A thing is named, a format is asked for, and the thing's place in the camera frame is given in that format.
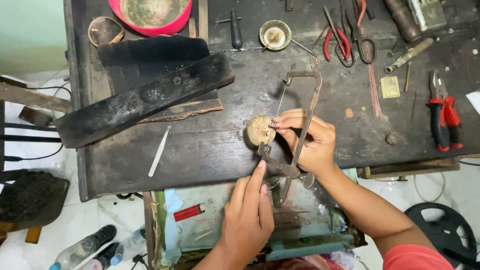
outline white tile floor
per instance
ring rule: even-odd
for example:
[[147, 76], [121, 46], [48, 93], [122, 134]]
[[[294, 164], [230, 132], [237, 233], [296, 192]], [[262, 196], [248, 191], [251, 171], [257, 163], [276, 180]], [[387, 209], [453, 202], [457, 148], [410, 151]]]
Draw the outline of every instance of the white tile floor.
[[[52, 80], [45, 86], [58, 86], [61, 80]], [[53, 94], [55, 90], [46, 90]], [[68, 98], [68, 93], [60, 91], [59, 96]], [[25, 123], [17, 118], [22, 105], [6, 104], [6, 121]], [[58, 136], [56, 133], [39, 131], [6, 129], [7, 134]], [[5, 143], [5, 154], [20, 157], [41, 157], [55, 152], [58, 144], [47, 143]], [[118, 233], [116, 240], [121, 241], [144, 223], [143, 202], [132, 197], [130, 200], [119, 200], [115, 196], [102, 197], [87, 203], [80, 203], [78, 196], [78, 177], [76, 168], [76, 152], [73, 149], [62, 149], [57, 155], [42, 159], [21, 162], [6, 162], [5, 170], [41, 169], [70, 181], [70, 189], [60, 216], [42, 229], [38, 244], [24, 242], [26, 230], [8, 234], [5, 243], [0, 246], [0, 265], [2, 270], [46, 270], [54, 262], [57, 254], [64, 248], [79, 241], [84, 236], [95, 232], [107, 224], [114, 224]], [[469, 222], [480, 242], [480, 221], [478, 206], [480, 205], [480, 167], [461, 165], [457, 172], [444, 173], [446, 178], [445, 192], [437, 200], [457, 210]], [[412, 177], [408, 182], [379, 182], [359, 179], [359, 183], [380, 194], [401, 210], [422, 202], [413, 186]], [[442, 177], [439, 173], [425, 174], [417, 177], [419, 191], [422, 196], [431, 200], [441, 192]], [[371, 270], [382, 268], [382, 259], [370, 238], [366, 247], [355, 249], [355, 252]], [[132, 263], [122, 262], [112, 270], [130, 270]], [[363, 269], [357, 263], [355, 269]]]

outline wooden workbench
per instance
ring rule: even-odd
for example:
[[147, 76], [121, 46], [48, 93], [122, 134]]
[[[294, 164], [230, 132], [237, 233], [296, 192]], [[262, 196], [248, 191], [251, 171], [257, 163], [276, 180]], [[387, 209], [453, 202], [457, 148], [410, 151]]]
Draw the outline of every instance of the wooden workbench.
[[[338, 1], [330, 1], [330, 8]], [[240, 26], [244, 38], [241, 52], [227, 52], [233, 59], [235, 82], [219, 89], [224, 106], [221, 111], [189, 117], [170, 130], [160, 164], [153, 177], [148, 177], [160, 140], [169, 123], [138, 124], [110, 138], [78, 150], [79, 191], [81, 201], [106, 195], [133, 191], [157, 190], [166, 187], [218, 183], [235, 180], [250, 174], [259, 157], [243, 139], [244, 121], [257, 115], [275, 116], [283, 83], [277, 75], [285, 75], [292, 67], [307, 70], [311, 55], [294, 44], [282, 51], [262, 52], [258, 31], [271, 19], [286, 22], [292, 36], [311, 48], [326, 24], [323, 4], [314, 0], [295, 1], [294, 11], [286, 12], [283, 1], [209, 1], [210, 50], [233, 49], [230, 43], [230, 25], [214, 20], [234, 8], [242, 17]], [[192, 17], [197, 18], [197, 1], [193, 1]], [[377, 49], [393, 46], [398, 33], [383, 3], [371, 7], [376, 19], [364, 19], [369, 36], [377, 41]], [[478, 140], [480, 117], [465, 94], [478, 89], [477, 77], [480, 58], [472, 53], [480, 48], [478, 14], [473, 0], [448, 1], [444, 13], [450, 23], [448, 30], [439, 31], [440, 40], [413, 60], [409, 91], [399, 98], [383, 99], [379, 77], [384, 77], [385, 66], [394, 58], [387, 50], [378, 51], [373, 64], [383, 118], [375, 118], [372, 111], [367, 66], [360, 59], [353, 68], [345, 68], [336, 56], [326, 62], [321, 44], [314, 50], [319, 54], [316, 68], [323, 85], [315, 115], [336, 126], [335, 160], [340, 167], [391, 164], [428, 160], [480, 152]], [[72, 80], [74, 109], [87, 106], [110, 96], [106, 69], [100, 63], [96, 49], [86, 37], [90, 21], [97, 16], [115, 18], [107, 0], [65, 1], [69, 65]], [[182, 33], [188, 35], [188, 27]], [[126, 38], [136, 38], [128, 33]], [[465, 147], [440, 153], [430, 133], [430, 112], [424, 106], [430, 98], [428, 73], [440, 69], [463, 121]], [[392, 75], [398, 77], [400, 89], [405, 83], [406, 67]], [[295, 78], [287, 87], [280, 110], [307, 108], [313, 93], [313, 79]], [[418, 91], [413, 122], [413, 100]], [[346, 109], [354, 115], [347, 118]], [[385, 136], [399, 132], [403, 139], [396, 146], [385, 142]], [[277, 138], [272, 144], [272, 157], [289, 160], [285, 144]]]

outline hand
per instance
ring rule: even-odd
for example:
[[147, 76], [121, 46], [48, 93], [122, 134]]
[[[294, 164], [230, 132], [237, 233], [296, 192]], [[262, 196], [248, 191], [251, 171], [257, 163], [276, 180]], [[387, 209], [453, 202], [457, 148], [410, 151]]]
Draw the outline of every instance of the hand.
[[[286, 110], [273, 120], [277, 122], [277, 133], [283, 136], [293, 154], [299, 141], [298, 136], [290, 128], [302, 128], [307, 112], [302, 109]], [[313, 141], [305, 139], [298, 165], [306, 172], [313, 172], [319, 177], [336, 167], [333, 161], [335, 150], [335, 127], [314, 116], [308, 128]]]
[[262, 184], [266, 167], [262, 160], [252, 176], [238, 179], [232, 198], [225, 205], [222, 237], [217, 246], [225, 251], [229, 269], [244, 269], [274, 229], [267, 186]]

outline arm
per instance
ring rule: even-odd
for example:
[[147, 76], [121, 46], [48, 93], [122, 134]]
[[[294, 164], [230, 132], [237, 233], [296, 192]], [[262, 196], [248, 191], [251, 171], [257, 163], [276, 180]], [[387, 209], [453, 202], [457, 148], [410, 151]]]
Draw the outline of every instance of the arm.
[[[290, 128], [302, 128], [306, 112], [294, 109], [274, 118], [292, 152], [298, 137]], [[402, 211], [385, 199], [350, 180], [334, 163], [335, 127], [313, 117], [308, 133], [313, 141], [302, 148], [299, 166], [313, 172], [333, 199], [342, 207], [353, 224], [370, 236], [382, 256], [401, 244], [423, 245], [435, 250], [425, 234]]]
[[267, 186], [262, 184], [266, 167], [262, 160], [252, 176], [238, 179], [225, 205], [222, 237], [194, 270], [244, 269], [265, 246], [275, 226]]

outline cloth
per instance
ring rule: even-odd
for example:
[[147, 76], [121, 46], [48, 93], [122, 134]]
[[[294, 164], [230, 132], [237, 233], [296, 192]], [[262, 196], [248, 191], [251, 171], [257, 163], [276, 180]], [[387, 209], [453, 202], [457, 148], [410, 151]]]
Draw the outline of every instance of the cloth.
[[440, 253], [422, 245], [397, 245], [384, 257], [384, 270], [453, 270]]

